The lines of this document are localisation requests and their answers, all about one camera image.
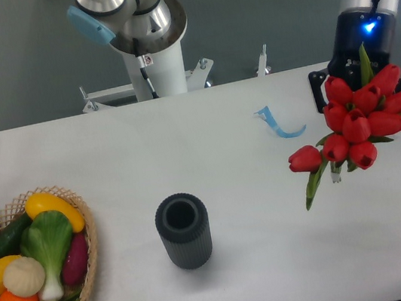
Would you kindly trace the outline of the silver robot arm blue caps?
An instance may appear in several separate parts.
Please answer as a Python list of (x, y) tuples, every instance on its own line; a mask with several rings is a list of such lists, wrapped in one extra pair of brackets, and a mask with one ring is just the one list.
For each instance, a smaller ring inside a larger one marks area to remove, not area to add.
[[(366, 83), (363, 57), (375, 73), (390, 62), (398, 1), (341, 0), (332, 59), (324, 72), (309, 76), (314, 96), (320, 95), (326, 75), (359, 90)], [(75, 0), (67, 18), (86, 38), (133, 58), (173, 46), (187, 25), (176, 0)]]

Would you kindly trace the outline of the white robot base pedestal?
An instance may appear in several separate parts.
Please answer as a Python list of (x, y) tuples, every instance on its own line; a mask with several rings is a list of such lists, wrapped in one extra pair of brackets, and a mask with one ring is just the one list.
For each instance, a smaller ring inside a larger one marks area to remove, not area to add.
[(188, 91), (179, 41), (154, 54), (146, 53), (136, 57), (122, 52), (121, 56), (138, 102), (152, 100), (153, 91), (162, 98)]

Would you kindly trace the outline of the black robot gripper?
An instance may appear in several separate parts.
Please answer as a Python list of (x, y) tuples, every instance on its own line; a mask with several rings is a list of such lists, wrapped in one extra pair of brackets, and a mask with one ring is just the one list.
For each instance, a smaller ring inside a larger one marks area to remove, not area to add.
[[(327, 105), (322, 86), (328, 75), (346, 81), (352, 91), (362, 87), (360, 68), (360, 48), (363, 46), (377, 74), (390, 63), (396, 17), (391, 14), (370, 12), (344, 12), (339, 14), (333, 48), (333, 57), (328, 69), (310, 72), (309, 85), (315, 106), (320, 114)], [(395, 90), (401, 92), (401, 78)]]

